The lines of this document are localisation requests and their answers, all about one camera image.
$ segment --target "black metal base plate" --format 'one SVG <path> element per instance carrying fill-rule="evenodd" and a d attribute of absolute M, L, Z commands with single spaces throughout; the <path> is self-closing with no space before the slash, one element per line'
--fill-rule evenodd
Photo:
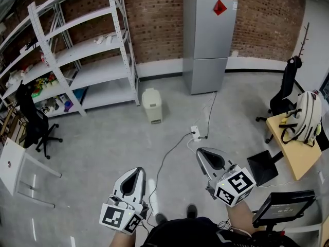
<path fill-rule="evenodd" d="M 263 185 L 278 175 L 277 168 L 272 162 L 272 156 L 268 150 L 249 157 L 248 162 L 257 186 Z"/>

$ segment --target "white backpack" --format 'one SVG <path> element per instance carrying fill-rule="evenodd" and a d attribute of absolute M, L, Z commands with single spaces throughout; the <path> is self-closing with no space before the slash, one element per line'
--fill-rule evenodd
<path fill-rule="evenodd" d="M 305 92 L 298 96 L 296 109 L 287 113 L 282 120 L 280 128 L 284 128 L 281 140 L 288 144 L 292 140 L 304 142 L 310 146 L 315 143 L 315 138 L 321 132 L 321 100 L 313 92 Z M 290 140 L 284 140 L 288 132 Z"/>

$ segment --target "purple object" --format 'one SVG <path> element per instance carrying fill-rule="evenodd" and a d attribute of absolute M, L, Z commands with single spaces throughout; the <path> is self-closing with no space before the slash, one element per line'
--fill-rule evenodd
<path fill-rule="evenodd" d="M 66 101 L 64 103 L 64 106 L 65 106 L 64 112 L 68 112 L 68 110 L 70 110 L 70 108 L 73 106 L 73 103 L 71 101 Z"/>

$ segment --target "white table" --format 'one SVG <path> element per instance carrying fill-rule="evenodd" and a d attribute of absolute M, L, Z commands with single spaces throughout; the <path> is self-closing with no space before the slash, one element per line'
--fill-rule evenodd
<path fill-rule="evenodd" d="M 62 176 L 62 174 L 45 166 L 44 164 L 36 160 L 34 157 L 27 154 L 25 151 L 25 148 L 21 147 L 11 139 L 7 138 L 0 157 L 0 179 L 3 181 L 12 196 L 17 194 L 18 196 L 36 204 L 55 208 L 55 205 L 52 203 L 38 200 L 19 192 L 19 183 L 27 186 L 29 189 L 34 189 L 31 185 L 28 185 L 21 181 L 21 174 L 26 159 L 30 160 L 37 166 L 43 168 L 44 170 L 59 178 Z"/>

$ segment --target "black shoe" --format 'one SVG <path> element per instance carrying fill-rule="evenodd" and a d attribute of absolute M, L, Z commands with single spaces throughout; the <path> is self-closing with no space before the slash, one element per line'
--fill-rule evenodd
<path fill-rule="evenodd" d="M 155 221 L 156 221 L 156 224 L 161 225 L 161 224 L 166 223 L 168 220 L 165 217 L 165 215 L 163 215 L 162 213 L 158 213 L 157 215 L 155 215 Z"/>
<path fill-rule="evenodd" d="M 186 212 L 188 219 L 195 219 L 197 217 L 197 208 L 194 204 L 188 205 Z"/>

